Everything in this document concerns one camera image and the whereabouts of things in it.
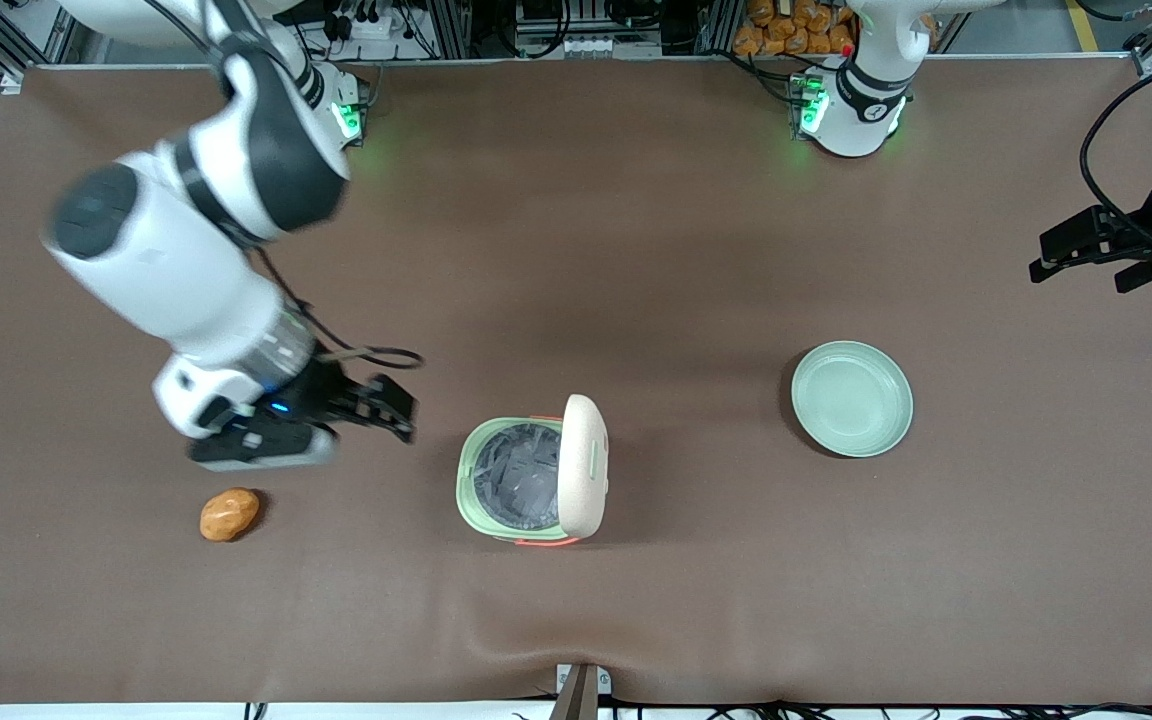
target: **cable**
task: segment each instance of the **cable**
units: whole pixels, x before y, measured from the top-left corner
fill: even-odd
[[[722,58],[727,58],[728,60],[732,60],[732,62],[735,63],[736,67],[738,67],[741,69],[744,69],[745,73],[760,74],[760,76],[763,76],[765,78],[768,78],[768,79],[783,79],[783,81],[788,81],[790,78],[790,76],[787,76],[787,74],[773,73],[771,70],[764,70],[763,68],[756,67],[753,59],[750,59],[749,61],[746,61],[744,58],[741,58],[741,55],[732,53],[730,50],[704,50],[704,51],[702,51],[700,54],[702,55],[719,55],[719,56],[722,56]],[[831,68],[831,67],[827,67],[827,65],[817,63],[817,61],[814,61],[812,59],[809,59],[809,58],[804,58],[803,55],[793,55],[793,54],[790,54],[790,55],[778,55],[778,58],[789,58],[790,60],[797,60],[797,61],[799,61],[803,65],[810,65],[810,67],[819,68],[819,69],[826,70],[827,73],[836,73],[838,71],[838,68]]]
[[[1100,183],[1097,183],[1096,179],[1092,177],[1092,169],[1087,165],[1087,151],[1092,147],[1092,141],[1096,138],[1096,134],[1101,131],[1105,120],[1111,119],[1111,114],[1114,113],[1114,109],[1119,108],[1119,105],[1123,104],[1128,97],[1137,94],[1137,91],[1139,91],[1140,88],[1149,85],[1149,83],[1152,83],[1152,73],[1147,74],[1147,76],[1144,76],[1143,78],[1139,78],[1138,81],[1135,81],[1131,88],[1127,88],[1123,92],[1120,92],[1120,94],[1115,97],[1114,101],[1108,104],[1108,106],[1101,111],[1100,116],[1096,119],[1094,123],[1092,123],[1092,128],[1087,129],[1087,137],[1083,138],[1083,146],[1078,150],[1078,168],[1079,172],[1083,173],[1083,182],[1087,183],[1087,190],[1092,191],[1092,195],[1096,196],[1096,199],[1099,200],[1106,210],[1108,210],[1108,213],[1119,219],[1121,223],[1126,225],[1126,227],[1132,229],[1132,232],[1140,234],[1140,236],[1143,236],[1149,243],[1152,243],[1152,232],[1147,232],[1147,229],[1142,227],[1142,225],[1135,222],[1135,220],[1129,218],[1114,200],[1111,200],[1111,197],[1101,190]]]
[[[628,29],[659,26],[660,15],[664,13],[664,3],[653,3],[655,8],[650,15],[631,15],[622,13],[620,8],[617,8],[620,5],[621,0],[602,0],[602,13],[619,26],[626,26]]]
[[[1123,22],[1123,20],[1126,20],[1123,15],[1111,15],[1108,13],[1101,13],[1101,10],[1097,10],[1097,8],[1092,8],[1091,5],[1087,5],[1087,1],[1085,0],[1074,0],[1074,3],[1078,5],[1079,8],[1082,8],[1083,12],[1086,13],[1087,15],[1092,15],[1093,18],[1107,20],[1107,22],[1111,23],[1121,23]]]
[[[752,58],[750,58],[749,63],[753,65],[755,60]],[[767,94],[771,94],[772,97],[775,97],[778,100],[780,100],[781,103],[785,103],[786,105],[794,105],[795,104],[794,99],[791,99],[790,96],[781,94],[781,91],[778,91],[776,88],[773,88],[771,85],[772,81],[768,79],[768,78],[763,77],[761,73],[755,73],[755,77],[758,78],[758,85],[763,86],[763,90],[767,91]]]
[[[407,0],[397,0],[394,3],[394,8],[397,8],[397,14],[402,15],[403,22],[407,23],[408,28],[411,28],[412,37],[416,38],[416,45],[420,45],[420,50],[425,51],[430,60],[437,60],[438,53],[434,53],[434,44],[431,44],[429,38],[425,37],[425,31],[422,31],[420,23],[416,22],[415,13],[412,13],[411,5],[407,3]]]
[[[367,104],[364,108],[371,109],[376,105],[376,100],[380,99],[380,81],[385,79],[385,63],[380,63],[380,69],[376,70],[376,82],[371,83],[371,90],[367,91]]]
[[[324,58],[328,55],[328,51],[326,51],[324,46],[317,44],[314,45],[314,50],[310,50],[310,41],[305,40],[305,31],[301,29],[301,23],[296,23],[296,35],[301,37],[301,47],[305,50],[305,54],[310,58],[312,58],[314,53],[319,53],[320,55],[324,55]]]
[[[366,361],[372,365],[380,365],[381,367],[389,367],[394,370],[416,370],[425,366],[425,357],[422,357],[417,353],[411,350],[403,350],[401,347],[372,347],[364,344],[362,347],[355,347],[348,342],[340,340],[340,336],[332,332],[331,328],[326,327],[323,320],[317,319],[314,314],[314,305],[310,302],[302,300],[301,296],[291,289],[291,286],[287,283],[287,278],[283,278],[283,273],[278,272],[274,266],[274,262],[270,259],[270,252],[264,249],[264,247],[253,247],[257,258],[260,258],[262,265],[265,265],[265,270],[268,271],[270,276],[274,278],[274,283],[278,285],[279,290],[283,291],[283,295],[296,305],[301,314],[305,316],[305,319],[311,325],[314,325],[329,341],[340,347],[340,353],[329,353],[320,356],[320,361]],[[382,357],[406,357],[410,363],[394,363],[392,359],[384,359]],[[259,717],[253,717],[250,720],[260,720]]]
[[[194,32],[190,26],[184,24],[183,20],[175,17],[175,15],[172,14],[172,10],[164,8],[162,3],[159,3],[159,0],[145,0],[145,5],[150,6],[150,8],[154,8],[160,15],[167,18],[169,23],[179,29],[180,32],[183,32],[184,36],[189,38],[189,41],[192,41],[194,46],[197,47],[202,54],[211,56],[211,46],[203,41],[202,38],[198,37],[198,33]]]
[[[509,41],[508,38],[506,38],[505,28],[502,26],[502,24],[500,24],[500,15],[502,15],[502,13],[500,13],[500,9],[502,9],[505,6],[513,6],[513,0],[500,1],[500,3],[497,6],[497,17],[495,17],[497,38],[498,40],[500,40],[500,45],[503,45],[503,48],[507,50],[509,54],[521,59],[539,60],[540,58],[544,58],[545,55],[553,53],[554,50],[558,50],[559,45],[563,44],[563,40],[567,40],[567,31],[573,26],[571,8],[568,8],[567,3],[568,0],[558,0],[558,22],[556,25],[554,26],[554,37],[552,38],[552,40],[550,40],[550,46],[545,47],[545,50],[541,50],[540,53],[538,54],[529,55],[524,50],[518,50],[518,47],[515,44],[511,44],[511,41]]]

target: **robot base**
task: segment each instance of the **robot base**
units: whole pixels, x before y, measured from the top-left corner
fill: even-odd
[[[886,106],[873,105],[872,109],[880,111],[877,122],[865,122],[856,114],[850,105],[841,99],[838,90],[838,74],[832,70],[813,69],[806,73],[810,79],[819,79],[823,100],[812,120],[804,118],[803,109],[791,109],[796,115],[796,127],[799,135],[812,138],[820,147],[842,158],[863,158],[872,154],[882,146],[900,122],[900,113],[905,108],[905,100],[902,99],[895,109],[887,111]]]
[[[329,131],[339,132],[340,147],[361,146],[367,126],[371,86],[353,74],[331,63],[314,63],[323,74],[323,99],[314,114],[323,118]]]

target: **power strip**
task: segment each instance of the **power strip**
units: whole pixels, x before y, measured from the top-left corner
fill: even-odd
[[[363,20],[353,22],[353,36],[361,40],[388,40],[394,29],[393,15],[380,15],[374,23]]]

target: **brown tablecloth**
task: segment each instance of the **brown tablecloth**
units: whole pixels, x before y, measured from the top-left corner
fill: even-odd
[[[566,661],[637,702],[1152,702],[1152,287],[1025,270],[1091,204],[1076,150],[1132,78],[929,61],[847,161],[718,61],[393,70],[347,204],[273,252],[339,333],[429,356],[401,378],[419,441],[344,429],[333,465],[215,475],[150,395],[168,348],[37,232],[219,96],[29,73],[0,100],[0,702],[511,697]],[[1152,88],[1093,164],[1129,209],[1152,187]],[[838,338],[909,374],[890,454],[801,439],[795,359]],[[573,392],[611,429],[602,530],[477,535],[463,438]],[[273,509],[205,543],[230,484]]]

